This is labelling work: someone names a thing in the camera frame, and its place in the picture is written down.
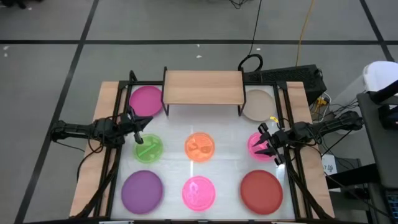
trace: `green plate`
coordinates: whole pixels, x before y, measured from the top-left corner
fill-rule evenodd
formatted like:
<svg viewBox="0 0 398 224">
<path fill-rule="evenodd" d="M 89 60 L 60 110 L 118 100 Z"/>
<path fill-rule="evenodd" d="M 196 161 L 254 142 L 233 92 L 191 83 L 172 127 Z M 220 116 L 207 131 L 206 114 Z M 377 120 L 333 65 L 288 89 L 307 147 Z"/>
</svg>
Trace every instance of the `green plate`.
<svg viewBox="0 0 398 224">
<path fill-rule="evenodd" d="M 143 134 L 143 144 L 136 144 L 133 154 L 142 163 L 151 163 L 158 160 L 163 153 L 163 144 L 154 134 Z"/>
</svg>

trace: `wooden shelf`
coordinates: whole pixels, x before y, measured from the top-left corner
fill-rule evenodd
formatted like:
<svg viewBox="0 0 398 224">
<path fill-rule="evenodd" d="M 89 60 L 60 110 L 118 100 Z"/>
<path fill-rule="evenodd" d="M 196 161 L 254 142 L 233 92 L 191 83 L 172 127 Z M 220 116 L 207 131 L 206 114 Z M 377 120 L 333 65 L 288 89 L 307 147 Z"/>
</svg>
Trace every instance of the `wooden shelf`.
<svg viewBox="0 0 398 224">
<path fill-rule="evenodd" d="M 241 71 L 165 70 L 165 105 L 243 105 Z"/>
</svg>

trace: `floor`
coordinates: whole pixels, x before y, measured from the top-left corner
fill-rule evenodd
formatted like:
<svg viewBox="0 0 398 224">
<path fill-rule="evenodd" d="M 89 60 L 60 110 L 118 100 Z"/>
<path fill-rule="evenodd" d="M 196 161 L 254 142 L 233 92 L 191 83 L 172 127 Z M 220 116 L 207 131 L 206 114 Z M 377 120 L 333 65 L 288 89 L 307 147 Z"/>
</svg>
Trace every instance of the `floor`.
<svg viewBox="0 0 398 224">
<path fill-rule="evenodd" d="M 249 51 L 258 3 L 248 1 L 239 10 L 227 0 L 46 0 L 29 2 L 25 10 L 0 6 L 3 223 L 68 217 L 83 154 L 47 147 L 52 120 L 90 123 L 101 82 L 125 80 L 131 69 L 140 80 L 160 80 L 163 66 L 235 70 Z M 264 57 L 263 69 L 294 66 L 309 5 L 310 0 L 263 0 L 253 47 Z M 336 97 L 367 64 L 398 58 L 397 8 L 396 0 L 315 1 L 299 64 L 321 68 L 327 92 Z M 245 71 L 255 67 L 256 62 L 244 66 Z M 333 133 L 326 140 L 338 138 Z M 67 143 L 84 147 L 86 142 Z M 360 158 L 362 165 L 373 162 L 365 131 L 348 136 L 333 151 Z M 38 158 L 44 162 L 40 176 L 32 175 Z"/>
</svg>

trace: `orange plate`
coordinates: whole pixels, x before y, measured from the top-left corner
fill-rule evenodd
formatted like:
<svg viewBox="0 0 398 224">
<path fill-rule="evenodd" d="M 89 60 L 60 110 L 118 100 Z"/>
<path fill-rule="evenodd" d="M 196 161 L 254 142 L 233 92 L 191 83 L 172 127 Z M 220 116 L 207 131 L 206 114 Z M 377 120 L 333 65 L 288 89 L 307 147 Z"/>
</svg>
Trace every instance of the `orange plate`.
<svg viewBox="0 0 398 224">
<path fill-rule="evenodd" d="M 193 133 L 185 141 L 185 153 L 193 161 L 205 162 L 213 156 L 215 146 L 210 135 Z"/>
</svg>

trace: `pink plate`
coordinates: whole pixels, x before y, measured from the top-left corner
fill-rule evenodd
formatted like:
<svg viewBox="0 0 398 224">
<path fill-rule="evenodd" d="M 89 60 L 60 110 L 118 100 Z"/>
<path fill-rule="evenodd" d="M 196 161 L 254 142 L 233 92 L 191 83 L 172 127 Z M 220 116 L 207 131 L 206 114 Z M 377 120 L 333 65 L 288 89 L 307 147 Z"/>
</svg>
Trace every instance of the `pink plate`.
<svg viewBox="0 0 398 224">
<path fill-rule="evenodd" d="M 268 141 L 265 141 L 264 143 L 258 145 L 258 146 L 254 146 L 255 143 L 258 142 L 258 140 L 260 140 L 260 133 L 254 133 L 250 136 L 249 140 L 248 140 L 248 151 L 250 153 L 250 155 L 255 158 L 258 161 L 268 161 L 269 159 L 271 159 L 271 157 L 267 156 L 267 155 L 263 155 L 263 154 L 256 154 L 255 152 L 259 151 L 259 150 L 263 150 L 263 149 L 267 149 L 267 143 Z"/>
<path fill-rule="evenodd" d="M 130 97 L 130 106 L 138 116 L 153 116 L 162 109 L 162 92 L 154 86 L 138 88 Z"/>
<path fill-rule="evenodd" d="M 209 209 L 215 199 L 216 189 L 206 177 L 196 176 L 189 178 L 182 188 L 184 204 L 196 212 L 203 212 Z"/>
</svg>

